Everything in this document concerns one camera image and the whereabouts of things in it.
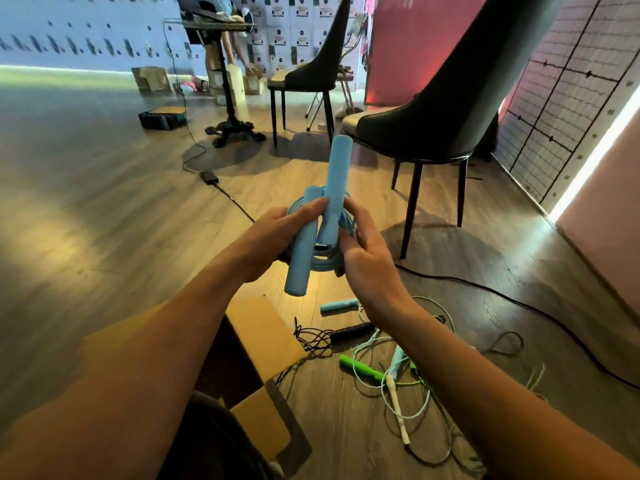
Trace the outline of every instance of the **hand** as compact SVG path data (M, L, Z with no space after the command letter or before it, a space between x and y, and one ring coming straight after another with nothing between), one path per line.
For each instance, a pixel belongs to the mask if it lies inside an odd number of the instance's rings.
M238 260L236 268L244 282L256 281L284 253L298 231L322 214L327 202L326 197L316 199L290 215L286 207L268 209L221 254Z
M377 327L387 329L389 320L415 304L396 270L382 234L371 214L349 197L344 208L355 218L357 240L340 229L338 244L344 254L349 286Z

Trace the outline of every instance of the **pink curtain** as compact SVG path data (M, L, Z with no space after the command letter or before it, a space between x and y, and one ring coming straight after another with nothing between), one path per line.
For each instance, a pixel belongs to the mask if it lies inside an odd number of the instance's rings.
M411 101L436 74L483 3L378 0L365 104L395 106Z

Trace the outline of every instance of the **wooden floor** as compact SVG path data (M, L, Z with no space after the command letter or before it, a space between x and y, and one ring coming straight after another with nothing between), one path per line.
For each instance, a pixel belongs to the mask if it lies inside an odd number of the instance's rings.
M334 97L335 109L341 94ZM267 133L267 142L238 142L223 150L213 149L203 129L219 122L224 110L208 98L190 99L191 131L208 151L189 166L214 169L221 186L254 216L290 204L326 177L326 135L304 131L311 97L287 98L288 130L280 128L277 151L268 95L251 97L239 112ZM181 170L182 161L198 151L185 129L140 128L136 114L167 100L143 98L128 76L4 70L0 101L3 113L12 115L0 127L4 429L77 377L76 351L84 336L171 297L250 223L224 195ZM349 192L368 206L397 256L412 169L403 165L397 191L390 189L391 170L387 158L357 148ZM404 265L473 280L542 308L580 335L608 367L640 384L638 323L498 165L473 161L469 177L459 229L452 226L457 169L425 168ZM321 303L353 296L345 278L314 273L308 294L292 298L282 291L285 274L285 265L275 264L239 295L267 295L292 328L294 317L318 328L358 322L356 313L319 314ZM502 330L520 332L523 354L492 360L521 382L544 363L539 392L550 404L640 463L640 393L598 371L556 325L481 290L403 279L412 294L443 304L473 346L489 345ZM373 366L388 364L393 348L376 349ZM337 359L309 360L281 393L270 387L295 426L294 441L281 455L286 471L299 479L466 476L452 461L428 469L409 457L376 391L357 387ZM406 413L421 400L420 389L400 393ZM408 423L423 457L443 455L444 422L433 405Z

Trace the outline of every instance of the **person's right hand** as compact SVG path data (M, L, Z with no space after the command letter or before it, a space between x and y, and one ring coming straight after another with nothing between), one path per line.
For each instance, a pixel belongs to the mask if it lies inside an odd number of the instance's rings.
M357 240L340 229L338 244L344 254L347 281L369 320L388 331L390 321L415 302L404 287L369 211L349 197L344 198L344 208L353 215L358 229Z

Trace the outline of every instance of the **person's left hand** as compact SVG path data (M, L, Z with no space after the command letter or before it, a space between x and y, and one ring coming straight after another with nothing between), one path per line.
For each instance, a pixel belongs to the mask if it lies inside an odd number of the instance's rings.
M256 281L284 253L298 231L322 214L327 202L327 197L316 199L290 215L286 207L268 209L221 254L238 259L245 282Z

